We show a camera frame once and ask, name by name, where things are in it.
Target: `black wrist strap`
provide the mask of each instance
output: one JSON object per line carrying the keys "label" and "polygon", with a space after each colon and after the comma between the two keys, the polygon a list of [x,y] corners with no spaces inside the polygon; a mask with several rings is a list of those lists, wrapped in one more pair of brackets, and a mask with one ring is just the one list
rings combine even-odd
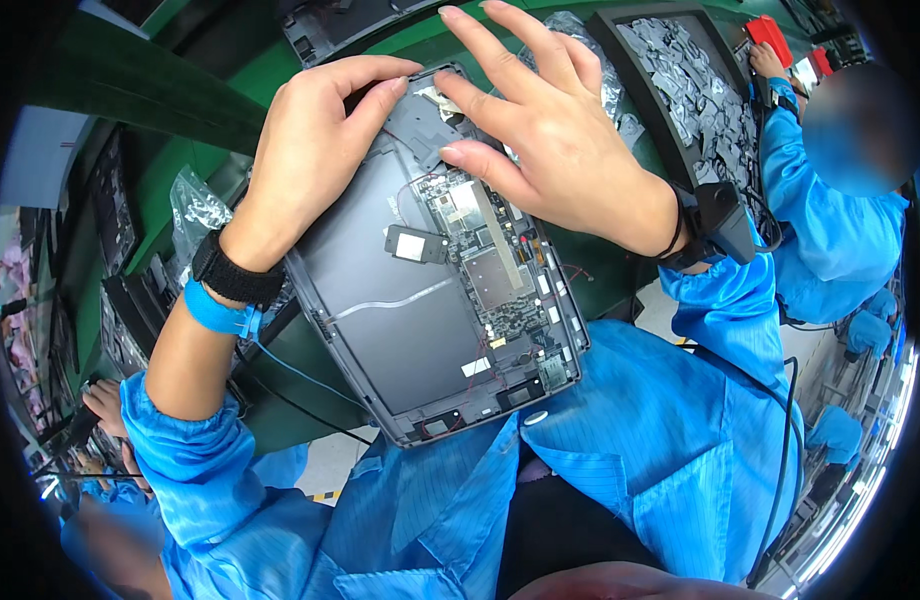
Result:
{"label": "black wrist strap", "polygon": [[682,201],[680,201],[680,197],[677,194],[676,188],[674,188],[673,194],[677,197],[677,226],[673,229],[673,239],[670,240],[670,243],[666,246],[666,249],[656,256],[650,256],[650,258],[653,258],[654,260],[665,258],[667,255],[673,252],[673,247],[677,245],[677,240],[680,239],[680,230],[682,230],[684,226],[684,204]]}
{"label": "black wrist strap", "polygon": [[190,277],[236,303],[270,306],[284,287],[283,263],[266,272],[253,272],[235,264],[220,247],[220,229],[206,234],[193,257]]}

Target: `blue wrist strap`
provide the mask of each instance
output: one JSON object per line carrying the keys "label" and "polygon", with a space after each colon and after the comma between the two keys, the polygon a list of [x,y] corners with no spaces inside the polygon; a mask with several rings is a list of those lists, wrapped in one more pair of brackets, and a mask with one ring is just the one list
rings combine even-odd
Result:
{"label": "blue wrist strap", "polygon": [[200,281],[192,278],[183,288],[183,301],[197,323],[208,330],[257,340],[263,319],[257,306],[247,304],[246,308],[239,309],[224,306],[207,293]]}

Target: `red device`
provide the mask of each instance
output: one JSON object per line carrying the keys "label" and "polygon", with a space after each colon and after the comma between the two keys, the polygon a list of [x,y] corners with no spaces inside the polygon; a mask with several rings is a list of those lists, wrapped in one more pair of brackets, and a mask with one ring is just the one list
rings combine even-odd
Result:
{"label": "red device", "polygon": [[834,69],[830,68],[830,61],[827,60],[826,48],[820,47],[810,51],[810,62],[813,64],[813,70],[819,75],[830,77],[834,74]]}
{"label": "red device", "polygon": [[747,23],[747,33],[750,34],[754,44],[766,42],[770,44],[773,51],[777,53],[779,63],[784,69],[789,69],[793,65],[793,54],[790,54],[790,46],[787,45],[787,39],[780,32],[777,21],[773,17],[762,14],[759,18]]}

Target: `floor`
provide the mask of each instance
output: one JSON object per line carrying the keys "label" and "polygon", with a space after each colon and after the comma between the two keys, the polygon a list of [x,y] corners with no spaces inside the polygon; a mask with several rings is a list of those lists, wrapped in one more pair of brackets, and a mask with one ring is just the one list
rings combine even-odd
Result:
{"label": "floor", "polygon": [[[670,328],[670,320],[677,311],[677,302],[664,294],[658,280],[641,289],[637,296],[643,303],[643,312],[636,319],[636,326],[649,331],[664,340],[675,343],[681,339]],[[831,358],[838,349],[837,336],[832,330],[822,332],[798,331],[791,327],[782,327],[779,331],[783,342],[783,355],[796,356],[800,363],[797,380],[796,398],[810,403],[812,391],[817,381],[822,381],[824,374],[833,364]],[[790,377],[792,367],[787,367]],[[372,441],[380,429],[364,425],[353,429],[352,433]],[[350,469],[360,460],[367,450],[367,445],[340,433],[310,442],[309,459],[306,470],[297,481],[296,487],[304,491],[311,499],[334,506],[337,496],[347,482]]]}

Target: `white button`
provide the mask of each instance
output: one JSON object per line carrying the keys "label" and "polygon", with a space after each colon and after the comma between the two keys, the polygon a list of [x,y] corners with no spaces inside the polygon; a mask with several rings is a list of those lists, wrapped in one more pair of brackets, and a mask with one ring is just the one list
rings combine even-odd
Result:
{"label": "white button", "polygon": [[536,426],[539,422],[547,418],[547,411],[539,411],[538,413],[530,414],[523,420],[525,426]]}

